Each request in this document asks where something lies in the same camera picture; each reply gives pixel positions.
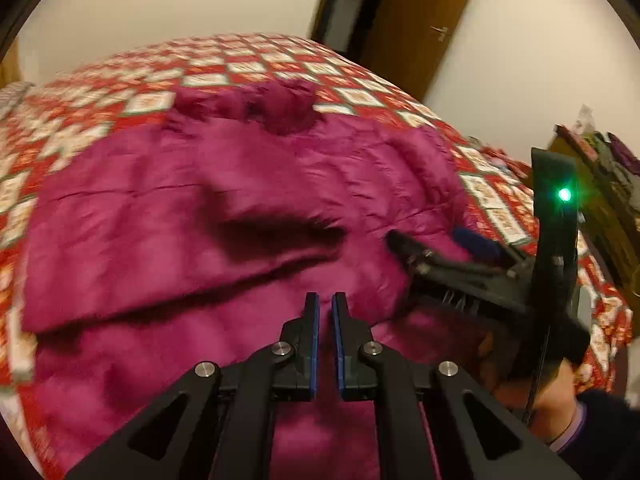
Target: quilted fabric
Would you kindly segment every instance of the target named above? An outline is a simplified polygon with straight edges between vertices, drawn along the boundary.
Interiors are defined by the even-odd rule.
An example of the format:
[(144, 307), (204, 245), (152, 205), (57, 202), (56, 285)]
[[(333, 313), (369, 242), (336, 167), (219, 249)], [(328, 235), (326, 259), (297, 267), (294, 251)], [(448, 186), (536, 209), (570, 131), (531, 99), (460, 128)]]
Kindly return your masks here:
[[(181, 90), (166, 124), (113, 134), (47, 180), (28, 233), (23, 322), (38, 335), (35, 391), (63, 468), (197, 362), (224, 366), (276, 340), (309, 290), (324, 299), (322, 319), (336, 290), (354, 316), (391, 318), (407, 279), (385, 248), (389, 229), (468, 259), (450, 236), (471, 226), (467, 195), (439, 134), (322, 116), (314, 101), (305, 81)], [(142, 310), (144, 326), (122, 317)], [(425, 335), (442, 332), (424, 315)], [(414, 351), (433, 346), (425, 336)], [(140, 366), (149, 359), (162, 368)], [(319, 387), (335, 393), (332, 380)], [(316, 404), (308, 414), (328, 416)], [(295, 427), (321, 461), (314, 424)], [(339, 416), (328, 429), (343, 442)], [(375, 446), (351, 449), (361, 446), (375, 464)], [(300, 451), (275, 447), (274, 467)], [(335, 455), (332, 476), (347, 462)]]
[[(23, 249), (28, 241), (24, 233), (41, 183), (96, 139), (130, 126), (162, 123), (180, 86), (217, 94), (230, 86), (296, 78), (319, 85), (314, 108), (323, 114), (370, 118), (399, 131), (423, 124), (437, 128), (468, 193), (476, 229), (535, 252), (537, 225), (532, 216), (531, 192), (512, 173), (526, 170), (522, 163), (489, 148), (478, 150), (401, 89), (313, 41), (280, 34), (182, 38), (115, 54), (61, 74), (50, 84), (29, 90), (0, 121), (0, 135), (7, 139), (6, 156), (0, 160), (0, 413), (47, 479), (58, 480), (62, 470), (30, 382), (36, 338), (20, 328)], [(578, 252), (579, 279), (590, 290), (594, 324), (591, 346), (576, 375), (576, 385), (579, 390), (610, 389), (616, 376), (613, 359), (630, 339), (631, 311), (604, 279), (581, 238)], [(262, 301), (262, 297), (257, 296), (255, 301)], [(401, 341), (419, 340), (428, 325), (429, 320), (411, 313), (376, 327), (375, 334), (395, 346)], [(430, 335), (444, 354), (449, 352), (447, 345), (464, 338), (460, 328), (453, 327), (443, 324), (440, 332)], [(414, 359), (439, 358), (417, 349), (405, 350)], [(331, 370), (325, 372), (331, 381)], [(70, 402), (64, 405), (73, 410)], [(292, 416), (292, 422), (295, 419), (304, 424), (305, 416), (298, 415)], [(350, 420), (365, 416), (343, 415)], [(371, 433), (369, 426), (359, 436), (366, 439)], [(298, 439), (304, 441), (304, 435)], [(308, 472), (303, 458), (298, 465), (300, 474)]]

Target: bed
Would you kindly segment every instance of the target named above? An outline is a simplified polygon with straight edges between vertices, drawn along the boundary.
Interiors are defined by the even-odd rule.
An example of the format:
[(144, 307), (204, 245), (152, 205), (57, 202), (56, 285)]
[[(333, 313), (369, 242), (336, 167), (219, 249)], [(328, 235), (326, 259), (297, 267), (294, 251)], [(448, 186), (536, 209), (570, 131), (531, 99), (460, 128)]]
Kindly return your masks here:
[[(358, 115), (398, 129), (422, 124), (438, 128), (468, 192), (478, 231), (535, 252), (532, 192), (516, 178), (522, 164), (498, 150), (478, 147), (391, 83), (313, 41), (279, 34), (187, 38), (116, 54), (62, 74), (29, 90), (0, 121), (6, 140), (0, 160), (0, 412), (45, 478), (59, 479), (63, 473), (30, 387), (37, 341), (20, 329), (25, 232), (41, 182), (97, 139), (162, 121), (176, 86), (216, 93), (276, 78), (318, 84), (319, 112)], [(630, 340), (631, 311), (604, 278), (582, 236), (578, 256), (578, 277), (590, 292), (594, 321), (576, 386), (611, 390), (614, 358)]]

